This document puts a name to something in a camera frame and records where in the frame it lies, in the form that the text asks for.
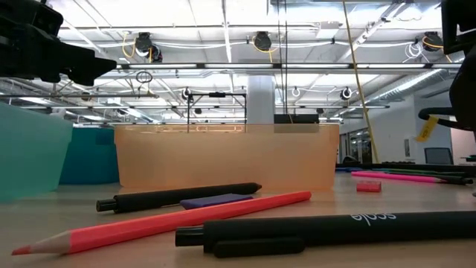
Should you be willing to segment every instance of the desk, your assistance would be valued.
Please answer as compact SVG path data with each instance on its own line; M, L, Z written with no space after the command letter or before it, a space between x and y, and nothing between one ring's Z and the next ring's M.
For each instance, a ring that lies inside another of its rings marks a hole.
M382 192L375 194L357 193L356 181L349 174L337 174L332 192L316 192L309 202L241 217L476 210L471 187L382 180ZM476 267L476 240L324 246L307 248L299 255L216 259L203 255L199 246L175 248L174 232L74 255L9 256L12 249L66 229L181 209L170 206L130 214L98 214L95 201L110 198L119 189L119 185L60 186L57 192L0 205L1 267Z

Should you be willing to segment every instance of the pencil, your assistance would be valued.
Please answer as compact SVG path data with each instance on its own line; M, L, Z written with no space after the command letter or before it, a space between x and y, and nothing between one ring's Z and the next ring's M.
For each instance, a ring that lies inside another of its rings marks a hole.
M311 192L301 191L262 197L205 208L196 208L169 214L124 220L99 226L73 229L28 246L15 249L12 255L35 253L71 254L100 246L107 246L162 232L173 231L181 226L203 224L206 220L220 220L265 209L276 208L309 200Z
M396 180L405 180L412 182L430 182L430 183L440 183L444 182L442 179L428 177L428 176L408 176L408 175L396 175L388 174L382 172L365 172L365 171L356 171L351 173L352 176L362 176L367 178L377 178L377 179L396 179Z

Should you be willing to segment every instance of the pen cap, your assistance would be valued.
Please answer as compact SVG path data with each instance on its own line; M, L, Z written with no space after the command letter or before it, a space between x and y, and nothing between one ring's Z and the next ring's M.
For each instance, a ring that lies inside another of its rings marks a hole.
M203 243L203 227L177 228L176 246L201 246Z
M117 206L118 206L118 203L116 202L115 199L98 200L96 202L96 211L101 212L101 211L115 210Z

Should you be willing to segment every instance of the teal translucent bin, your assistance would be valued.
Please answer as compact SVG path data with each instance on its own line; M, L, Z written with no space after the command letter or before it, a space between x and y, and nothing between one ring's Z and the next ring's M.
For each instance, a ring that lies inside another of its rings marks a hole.
M114 130L75 128L62 168L60 184L119 182Z
M56 190L73 124L0 103L0 201Z

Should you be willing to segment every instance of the pink pencil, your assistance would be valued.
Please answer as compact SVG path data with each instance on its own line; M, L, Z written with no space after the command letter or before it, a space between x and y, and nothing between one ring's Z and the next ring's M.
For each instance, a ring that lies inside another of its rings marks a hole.
M406 180L412 182L430 182L430 183L439 183L442 182L441 179L427 176L411 176L411 175L398 175L398 174L387 174L381 172L366 172L366 171L353 171L352 176L361 176L367 178L377 178L377 179L397 179L397 180Z

